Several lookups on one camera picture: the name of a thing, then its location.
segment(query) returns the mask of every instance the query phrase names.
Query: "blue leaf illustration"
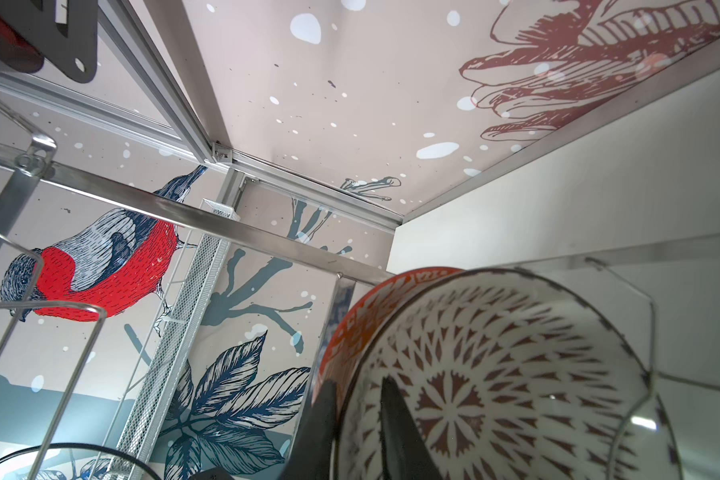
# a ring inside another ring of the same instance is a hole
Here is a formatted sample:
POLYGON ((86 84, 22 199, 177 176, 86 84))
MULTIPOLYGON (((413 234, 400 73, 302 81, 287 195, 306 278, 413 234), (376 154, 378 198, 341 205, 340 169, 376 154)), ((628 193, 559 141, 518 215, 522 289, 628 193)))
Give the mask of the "blue leaf illustration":
POLYGON ((219 355, 197 384, 192 414, 214 413, 231 396, 246 388, 259 369, 266 334, 219 355))
POLYGON ((110 467, 110 462, 112 462, 112 458, 99 458, 98 462, 96 458, 90 460, 80 469, 80 478, 89 480, 91 469, 94 471, 94 478, 103 478, 106 470, 110 467))
MULTIPOLYGON (((59 472, 58 470, 40 470, 38 472, 38 476, 35 478, 37 480, 67 480, 67 475, 59 472)), ((27 480, 27 475, 21 475, 19 479, 27 480)))
POLYGON ((212 423, 198 432, 197 437, 202 444, 202 452, 213 465, 224 468, 231 475, 256 473, 283 463, 280 452, 263 430, 225 428, 212 423))
POLYGON ((216 414, 227 427, 272 428, 298 412, 309 368, 278 372, 228 400, 216 414))
POLYGON ((184 370, 182 370, 179 383, 176 385, 176 391, 168 407, 166 420, 178 420, 184 410, 190 406, 192 400, 192 368, 188 361, 184 361, 184 370))
POLYGON ((165 480, 187 480, 200 471, 200 444, 188 435, 182 434, 166 455, 165 480))

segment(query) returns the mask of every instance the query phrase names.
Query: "red object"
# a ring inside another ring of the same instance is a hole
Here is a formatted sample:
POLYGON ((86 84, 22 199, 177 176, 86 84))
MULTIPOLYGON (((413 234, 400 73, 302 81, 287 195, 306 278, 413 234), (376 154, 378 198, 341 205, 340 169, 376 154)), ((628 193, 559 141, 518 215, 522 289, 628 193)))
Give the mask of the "red object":
MULTIPOLYGON (((81 292, 71 289, 75 272, 72 257, 49 246, 42 253, 45 268, 40 275, 38 289, 48 300, 92 303, 105 308, 107 317, 115 316, 155 291, 168 270, 178 242, 174 225, 157 222, 146 241, 122 268, 98 285, 81 292)), ((93 322, 98 318, 92 312, 58 307, 38 309, 36 313, 77 322, 93 322)))

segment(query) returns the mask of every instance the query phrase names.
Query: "white paint dot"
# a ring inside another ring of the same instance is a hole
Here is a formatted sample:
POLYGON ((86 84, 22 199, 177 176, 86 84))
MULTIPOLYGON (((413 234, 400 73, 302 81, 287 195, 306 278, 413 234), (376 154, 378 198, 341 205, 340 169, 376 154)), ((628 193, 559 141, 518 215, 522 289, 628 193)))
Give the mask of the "white paint dot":
POLYGON ((445 19, 448 22, 448 24, 451 25, 451 27, 455 27, 456 25, 458 25, 461 22, 461 15, 458 14, 458 12, 456 12, 455 10, 451 10, 448 13, 448 16, 445 17, 445 19))
POLYGON ((344 8, 347 10, 359 12, 365 8, 365 0, 342 0, 342 5, 344 5, 344 8))
POLYGON ((536 68, 534 68, 534 75, 541 75, 545 74, 550 70, 550 65, 548 63, 539 63, 536 65, 536 68))
POLYGON ((422 160, 431 160, 433 158, 447 157, 458 149, 458 144, 452 141, 446 141, 440 144, 432 144, 424 147, 416 152, 416 158, 422 160))
POLYGON ((317 45, 322 37, 320 22, 311 13, 300 13, 291 20, 291 33, 304 42, 317 45))
POLYGON ((478 101, 475 100, 474 97, 462 97, 456 102, 456 106, 459 110, 475 110, 478 106, 478 101))
POLYGON ((30 388, 33 392, 37 393, 40 390, 43 389, 43 384, 45 383, 45 379, 42 375, 38 375, 35 378, 32 379, 32 383, 30 384, 30 388))

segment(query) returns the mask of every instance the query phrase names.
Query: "aluminum rail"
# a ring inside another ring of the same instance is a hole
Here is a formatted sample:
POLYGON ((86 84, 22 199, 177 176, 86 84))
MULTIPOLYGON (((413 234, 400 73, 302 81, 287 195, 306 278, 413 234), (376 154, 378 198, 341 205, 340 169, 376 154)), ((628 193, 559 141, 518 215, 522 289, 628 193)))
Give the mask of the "aluminum rail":
POLYGON ((215 162, 212 141, 128 0, 99 1, 99 35, 110 45, 199 162, 215 162))
POLYGON ((720 38, 405 215, 404 223, 501 178, 720 69, 720 38))
MULTIPOLYGON (((0 91, 197 162, 195 155, 171 127, 42 78, 26 74, 0 73, 0 91)), ((400 214, 351 192, 313 180, 238 150, 218 144, 215 145, 215 149, 216 158, 224 163, 207 164, 209 168, 221 172, 233 168, 250 177, 258 178, 265 185, 284 191, 288 195, 324 205, 380 230, 394 232, 394 229, 402 224, 403 217, 400 214)))
POLYGON ((130 140, 167 150, 177 157, 197 161, 171 127, 54 82, 33 75, 0 72, 0 91, 130 140))
MULTIPOLYGON (((0 167, 14 170, 13 158, 20 153, 21 150, 0 144, 0 167)), ((392 277, 389 272, 350 260, 346 256, 331 254, 58 162, 51 162, 40 179, 86 197, 227 238, 234 244, 264 254, 315 267, 331 274, 342 274, 360 283, 377 285, 392 277)))
POLYGON ((493 266, 496 268, 520 268, 538 273, 555 272, 591 268, 591 258, 597 258, 610 266, 720 258, 720 234, 694 236, 655 244, 627 246, 611 250, 598 250, 584 254, 554 256, 540 260, 493 266))
POLYGON ((369 202, 351 192, 317 182, 295 171, 271 164, 238 150, 224 150, 219 146, 216 147, 216 150, 216 157, 219 162, 231 161, 231 168, 283 189, 288 194, 294 194, 303 200, 328 206, 334 211, 346 214, 363 223, 377 228, 381 227, 389 233, 394 233, 394 229, 402 225, 402 215, 384 206, 369 202))

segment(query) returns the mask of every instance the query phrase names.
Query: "bird head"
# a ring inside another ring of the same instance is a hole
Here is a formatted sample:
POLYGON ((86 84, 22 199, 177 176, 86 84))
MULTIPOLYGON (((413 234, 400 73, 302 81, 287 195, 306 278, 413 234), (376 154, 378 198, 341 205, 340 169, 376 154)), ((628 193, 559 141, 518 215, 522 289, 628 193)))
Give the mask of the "bird head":
MULTIPOLYGON (((42 252, 39 248, 35 248, 32 251, 36 254, 42 252)), ((17 256, 14 258, 14 261, 10 262, 8 270, 5 271, 3 283, 0 284, 0 299, 3 302, 21 302, 37 264, 38 262, 34 258, 24 254, 17 256)), ((29 300, 45 300, 45 295, 35 287, 29 300)), ((26 321, 29 312, 31 312, 31 310, 25 310, 21 314, 20 320, 22 322, 26 321)), ((15 313, 15 310, 10 311, 11 315, 15 313)))
POLYGON ((176 202, 181 202, 184 197, 189 193, 192 184, 200 178, 203 172, 208 170, 208 167, 199 166, 195 168, 192 173, 176 177, 166 184, 165 187, 154 192, 155 195, 171 199, 176 202))

